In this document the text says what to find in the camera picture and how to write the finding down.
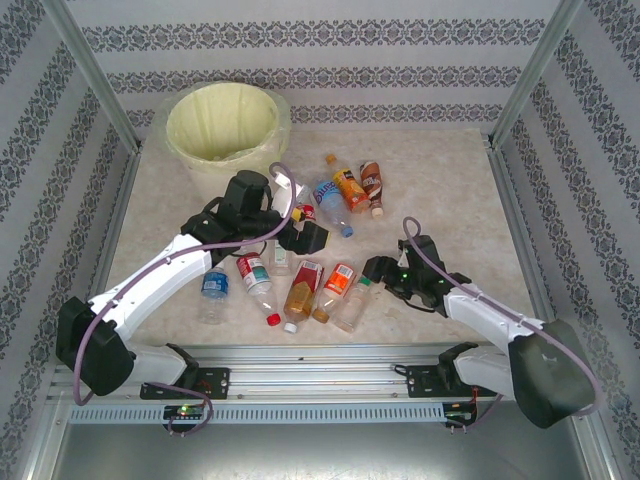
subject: yellow plastic bag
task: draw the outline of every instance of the yellow plastic bag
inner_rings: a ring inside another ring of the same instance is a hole
[[[289,146],[291,116],[284,98],[268,90],[200,83],[163,102],[152,128],[208,202],[238,170],[268,173]]]

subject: striped wall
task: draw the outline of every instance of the striped wall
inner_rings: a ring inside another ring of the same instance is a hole
[[[132,122],[199,81],[273,89],[297,129],[489,132],[557,0],[68,3]]]
[[[33,0],[0,6],[0,479],[21,469],[57,311],[88,295],[129,155]]]
[[[640,477],[640,2],[581,7],[504,145],[559,318],[607,397],[624,478]]]

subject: small bottle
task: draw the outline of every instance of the small bottle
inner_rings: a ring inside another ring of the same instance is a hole
[[[354,277],[353,268],[344,263],[338,263],[318,296],[318,304],[313,311],[313,318],[320,323],[327,323],[331,312],[344,298]]]
[[[209,325],[220,325],[224,321],[229,293],[229,277],[224,273],[224,261],[204,274],[200,293],[200,320]]]
[[[312,222],[316,221],[316,209],[309,203],[301,203],[300,205],[296,205],[296,208],[291,214],[291,218],[293,218],[295,222],[294,226],[296,230],[302,231],[304,222],[308,220]]]
[[[269,240],[267,252],[269,255],[267,264],[272,275],[291,275],[293,252],[285,250],[277,240]]]
[[[244,253],[238,258],[236,265],[242,276],[242,281],[247,287],[247,293],[253,298],[258,308],[267,317],[267,324],[275,327],[280,323],[278,315],[278,299],[272,289],[271,280],[267,269],[264,268],[260,255],[255,252]]]
[[[313,190],[313,198],[329,222],[340,229],[344,238],[353,235],[353,228],[350,225],[351,214],[335,183],[323,180],[317,182]]]
[[[327,155],[326,160],[333,172],[333,183],[340,189],[351,213],[362,213],[368,210],[371,205],[369,196],[364,193],[351,169],[343,162],[339,162],[333,154]]]
[[[287,318],[287,323],[284,324],[285,332],[296,333],[298,324],[311,315],[313,297],[320,286],[323,272],[324,268],[319,263],[311,260],[300,262],[284,304],[284,316]]]
[[[342,306],[336,314],[331,317],[331,321],[347,333],[353,333],[358,326],[360,317],[369,301],[369,288],[371,280],[367,277],[360,277],[358,283],[349,289],[347,296],[342,302]]]
[[[382,177],[380,166],[376,162],[364,162],[360,165],[360,179],[362,188],[371,200],[371,215],[379,219],[384,215],[382,210]]]

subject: robotic arm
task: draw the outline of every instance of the robotic arm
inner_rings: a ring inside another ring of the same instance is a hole
[[[266,209],[262,209],[265,198]],[[288,204],[283,207],[284,211],[272,209],[271,204],[266,177],[248,170],[238,172],[230,180],[224,197],[212,200],[202,212],[191,217],[182,226],[181,234],[147,265],[86,304],[74,297],[62,305],[58,316],[56,356],[73,370],[80,342],[96,314],[109,302],[114,302],[116,295],[126,287],[128,290],[118,301],[117,308],[110,309],[91,334],[80,378],[96,395],[108,395],[125,381],[192,389],[197,380],[198,365],[184,350],[171,344],[164,347],[136,345],[130,342],[131,336],[171,295],[238,250],[235,247],[204,251],[198,247],[257,238],[280,224]],[[308,254],[324,248],[329,232],[312,222],[305,222],[302,230],[298,230],[293,220],[289,220],[277,239],[287,250]],[[173,253],[190,248],[194,251],[169,260]],[[167,258],[167,263],[156,268],[153,275],[132,282],[139,273],[163,258]]]
[[[414,240],[422,253],[446,272],[433,240],[427,235]],[[499,308],[491,308],[478,300],[482,292],[466,276],[449,274],[458,284],[464,284],[463,291],[427,265],[408,240],[400,240],[398,247],[399,261],[373,257],[367,261],[363,275],[375,283],[382,281],[388,291],[409,306],[415,307],[411,299],[416,296],[426,307],[421,309],[468,325],[500,350],[496,353],[495,348],[469,343],[452,349],[453,368],[440,365],[438,369],[443,385],[477,385],[514,398],[525,416],[541,428],[594,402],[592,384],[576,363],[523,326],[528,323],[543,330],[588,365],[580,342],[567,323],[528,318],[493,299]],[[514,317],[521,323],[515,323]]]

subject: brown bottle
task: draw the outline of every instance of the brown bottle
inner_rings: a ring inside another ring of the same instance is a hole
[[[318,290],[323,272],[324,268],[319,263],[310,260],[300,262],[284,304],[284,315],[287,318],[285,332],[296,333],[298,324],[311,315],[313,297]]]

